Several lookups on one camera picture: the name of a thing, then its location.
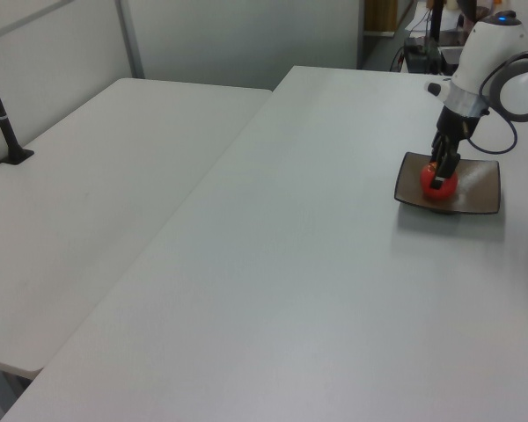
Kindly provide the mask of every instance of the white wall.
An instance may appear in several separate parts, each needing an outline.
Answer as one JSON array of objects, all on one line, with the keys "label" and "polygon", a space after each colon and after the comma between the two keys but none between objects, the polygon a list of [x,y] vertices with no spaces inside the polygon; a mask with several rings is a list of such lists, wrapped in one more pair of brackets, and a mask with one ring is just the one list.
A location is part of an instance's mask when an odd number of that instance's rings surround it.
[{"label": "white wall", "polygon": [[355,69],[362,0],[124,0],[145,77],[274,89],[294,65]]},{"label": "white wall", "polygon": [[0,37],[0,94],[22,145],[128,76],[114,0],[75,0]]},{"label": "white wall", "polygon": [[71,0],[0,0],[0,34],[42,16]]}]

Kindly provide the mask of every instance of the square plate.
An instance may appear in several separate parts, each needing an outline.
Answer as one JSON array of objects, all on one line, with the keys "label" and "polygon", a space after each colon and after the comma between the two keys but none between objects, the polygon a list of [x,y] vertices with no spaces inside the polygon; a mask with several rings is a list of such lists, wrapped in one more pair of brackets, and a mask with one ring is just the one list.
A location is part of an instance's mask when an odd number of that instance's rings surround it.
[{"label": "square plate", "polygon": [[496,214],[501,207],[501,172],[496,161],[460,160],[458,188],[446,200],[427,198],[421,189],[421,169],[430,156],[407,152],[397,177],[395,199],[445,214]]}]

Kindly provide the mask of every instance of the white table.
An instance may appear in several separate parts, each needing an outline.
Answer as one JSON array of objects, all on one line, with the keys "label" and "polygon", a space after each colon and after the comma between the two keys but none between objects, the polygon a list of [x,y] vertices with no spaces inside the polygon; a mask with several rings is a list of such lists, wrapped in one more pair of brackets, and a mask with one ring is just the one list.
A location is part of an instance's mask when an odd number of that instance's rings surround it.
[{"label": "white table", "polygon": [[120,80],[0,165],[0,369],[37,375],[269,95]]},{"label": "white table", "polygon": [[400,205],[428,79],[294,68],[4,422],[528,422],[528,124],[499,215]]}]

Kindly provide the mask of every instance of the red tomato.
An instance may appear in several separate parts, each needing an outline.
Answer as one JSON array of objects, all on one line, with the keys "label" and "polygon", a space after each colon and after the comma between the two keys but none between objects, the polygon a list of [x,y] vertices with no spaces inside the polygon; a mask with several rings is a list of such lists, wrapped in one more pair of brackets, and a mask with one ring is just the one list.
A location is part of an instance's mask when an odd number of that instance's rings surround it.
[{"label": "red tomato", "polygon": [[436,163],[426,164],[424,167],[422,167],[422,170],[421,170],[422,191],[424,192],[426,196],[428,196],[432,200],[445,200],[446,198],[450,198],[454,194],[454,192],[456,192],[456,188],[458,187],[458,174],[454,172],[454,174],[451,175],[451,178],[447,178],[442,183],[442,186],[440,186],[440,189],[432,189],[430,187],[430,183],[432,183],[432,179],[434,178],[435,171],[436,171]]}]

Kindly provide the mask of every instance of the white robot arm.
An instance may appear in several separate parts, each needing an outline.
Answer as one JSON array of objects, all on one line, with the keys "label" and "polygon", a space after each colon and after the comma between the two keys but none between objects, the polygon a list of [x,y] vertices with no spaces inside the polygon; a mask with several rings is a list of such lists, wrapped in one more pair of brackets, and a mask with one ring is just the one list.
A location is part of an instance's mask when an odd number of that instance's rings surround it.
[{"label": "white robot arm", "polygon": [[431,157],[436,162],[431,187],[439,189],[458,165],[459,142],[471,138],[489,108],[508,122],[528,121],[528,32],[514,14],[483,19],[451,80],[426,89],[444,102]]}]

